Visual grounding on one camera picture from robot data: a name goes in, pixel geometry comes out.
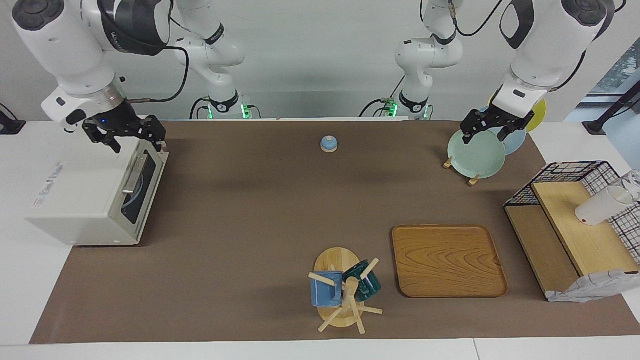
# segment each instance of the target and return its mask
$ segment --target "light green plate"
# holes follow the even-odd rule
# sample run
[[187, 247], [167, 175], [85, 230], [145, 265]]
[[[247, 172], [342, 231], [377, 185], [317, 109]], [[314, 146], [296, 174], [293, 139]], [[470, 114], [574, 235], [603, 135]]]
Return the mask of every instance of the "light green plate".
[[447, 148], [448, 156], [453, 159], [451, 165], [463, 176], [479, 179], [494, 176], [502, 169], [507, 157], [504, 144], [491, 131], [483, 131], [474, 136], [468, 145], [462, 141], [462, 130], [458, 130]]

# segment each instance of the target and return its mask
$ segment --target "brown tabletop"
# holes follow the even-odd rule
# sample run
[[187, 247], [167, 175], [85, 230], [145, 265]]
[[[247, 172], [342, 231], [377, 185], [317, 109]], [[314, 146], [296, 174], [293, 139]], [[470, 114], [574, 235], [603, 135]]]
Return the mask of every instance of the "brown tabletop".
[[[474, 188], [444, 170], [454, 122], [169, 122], [142, 241], [74, 248], [32, 343], [640, 334], [621, 296], [548, 303], [502, 205], [544, 165], [530, 138]], [[325, 154], [324, 135], [339, 149]], [[509, 283], [497, 299], [409, 299], [396, 225], [481, 224]], [[330, 247], [379, 258], [367, 329], [324, 333], [307, 273]]]

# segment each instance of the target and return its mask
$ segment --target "dark green mug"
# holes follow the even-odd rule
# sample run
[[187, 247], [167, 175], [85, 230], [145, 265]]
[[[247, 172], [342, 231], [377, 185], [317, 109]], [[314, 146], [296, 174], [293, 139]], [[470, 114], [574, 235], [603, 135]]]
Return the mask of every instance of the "dark green mug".
[[372, 272], [369, 273], [367, 277], [364, 279], [360, 278], [360, 275], [364, 272], [364, 270], [369, 266], [368, 260], [362, 260], [361, 262], [354, 265], [349, 270], [345, 271], [342, 274], [342, 280], [347, 281], [350, 277], [355, 277], [358, 279], [358, 289], [356, 290], [356, 294], [354, 298], [358, 302], [362, 302], [365, 300], [369, 300], [373, 297], [373, 295], [377, 294], [382, 286], [376, 277], [376, 274]]

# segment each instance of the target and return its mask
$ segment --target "white cloth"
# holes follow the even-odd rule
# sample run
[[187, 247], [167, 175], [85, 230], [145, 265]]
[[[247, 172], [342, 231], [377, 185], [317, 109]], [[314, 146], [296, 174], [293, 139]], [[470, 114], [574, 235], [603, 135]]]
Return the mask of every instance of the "white cloth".
[[583, 276], [564, 291], [547, 291], [550, 302], [587, 302], [600, 300], [628, 290], [640, 288], [640, 274], [627, 274], [623, 270], [597, 272]]

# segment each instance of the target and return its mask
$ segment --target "mug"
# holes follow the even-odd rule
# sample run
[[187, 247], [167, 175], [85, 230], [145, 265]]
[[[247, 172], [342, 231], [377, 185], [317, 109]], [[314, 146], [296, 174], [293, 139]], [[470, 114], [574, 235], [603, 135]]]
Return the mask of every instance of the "mug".
[[311, 304], [315, 307], [336, 307], [342, 305], [342, 272], [315, 271], [314, 274], [333, 280], [335, 286], [310, 279]]
[[369, 266], [368, 260], [362, 260], [358, 264], [354, 265], [349, 270], [345, 271], [342, 275], [342, 280], [346, 281], [350, 277], [355, 277], [358, 279], [358, 290], [354, 298], [358, 302], [363, 302], [365, 300], [369, 300], [373, 297], [373, 295], [377, 294], [382, 286], [376, 277], [376, 274], [372, 272], [369, 273], [367, 277], [364, 279], [360, 279], [360, 275], [364, 272], [364, 270]]

